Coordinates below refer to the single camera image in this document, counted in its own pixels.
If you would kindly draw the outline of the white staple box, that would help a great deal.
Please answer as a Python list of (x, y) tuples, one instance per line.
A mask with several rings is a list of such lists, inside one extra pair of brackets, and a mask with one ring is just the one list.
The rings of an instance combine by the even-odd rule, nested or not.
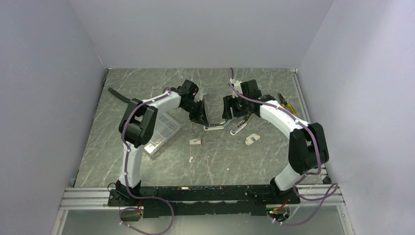
[(202, 140), (200, 138), (189, 140), (190, 145), (201, 145), (201, 143), (202, 143)]

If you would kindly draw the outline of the white staple box tray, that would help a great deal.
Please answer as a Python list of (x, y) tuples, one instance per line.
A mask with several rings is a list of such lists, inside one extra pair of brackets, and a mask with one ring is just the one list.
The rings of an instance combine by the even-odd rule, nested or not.
[(255, 143), (256, 141), (258, 141), (259, 139), (260, 139), (260, 135), (253, 133), (253, 134), (249, 135), (248, 137), (246, 137), (245, 144), (247, 146), (250, 146), (253, 143)]

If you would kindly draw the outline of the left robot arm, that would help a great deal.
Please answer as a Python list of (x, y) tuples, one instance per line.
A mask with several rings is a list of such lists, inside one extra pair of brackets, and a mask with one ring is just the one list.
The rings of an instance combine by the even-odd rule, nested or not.
[(140, 168), (144, 147), (151, 140), (158, 117), (166, 111), (181, 108), (188, 112), (189, 120), (208, 125), (205, 102), (199, 87), (185, 80), (176, 88), (167, 87), (164, 92), (146, 100), (131, 99), (119, 124), (123, 142), (123, 167), (115, 184), (120, 198), (133, 206), (140, 199)]

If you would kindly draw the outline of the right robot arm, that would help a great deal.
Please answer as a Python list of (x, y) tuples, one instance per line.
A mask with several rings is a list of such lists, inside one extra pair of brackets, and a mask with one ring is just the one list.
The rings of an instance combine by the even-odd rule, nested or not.
[(288, 165), (271, 181), (269, 197), (281, 203), (288, 197), (288, 190), (303, 179), (321, 172), (328, 162), (329, 153), (323, 127), (309, 123), (290, 113), (271, 95), (263, 95), (255, 80), (240, 82), (230, 78), (232, 94), (224, 97), (223, 118), (236, 118), (255, 114), (281, 131), (289, 140)]

